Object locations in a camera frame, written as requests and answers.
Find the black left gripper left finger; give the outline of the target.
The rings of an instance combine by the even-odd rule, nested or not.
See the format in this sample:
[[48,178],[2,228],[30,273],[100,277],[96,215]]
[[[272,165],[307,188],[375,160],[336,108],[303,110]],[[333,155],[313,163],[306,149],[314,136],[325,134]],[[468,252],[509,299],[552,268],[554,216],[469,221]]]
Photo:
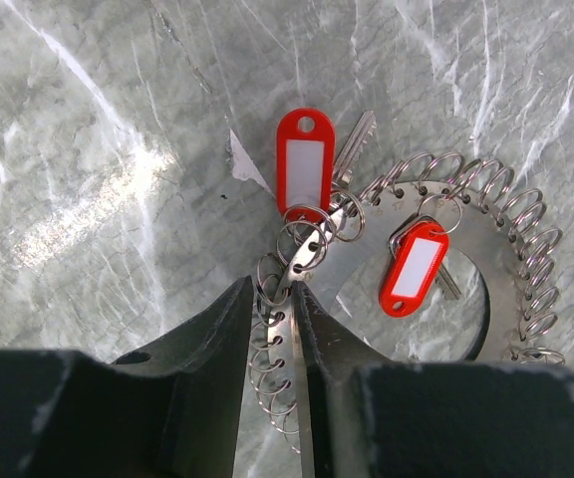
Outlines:
[[229,477],[253,285],[104,363],[0,349],[0,477]]

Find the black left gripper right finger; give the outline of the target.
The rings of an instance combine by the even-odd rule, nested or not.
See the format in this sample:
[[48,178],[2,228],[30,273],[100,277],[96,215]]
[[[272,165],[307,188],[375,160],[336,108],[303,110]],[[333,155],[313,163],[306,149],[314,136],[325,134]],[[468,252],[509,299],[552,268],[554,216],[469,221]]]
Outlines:
[[574,372],[385,358],[294,283],[306,477],[574,477]]

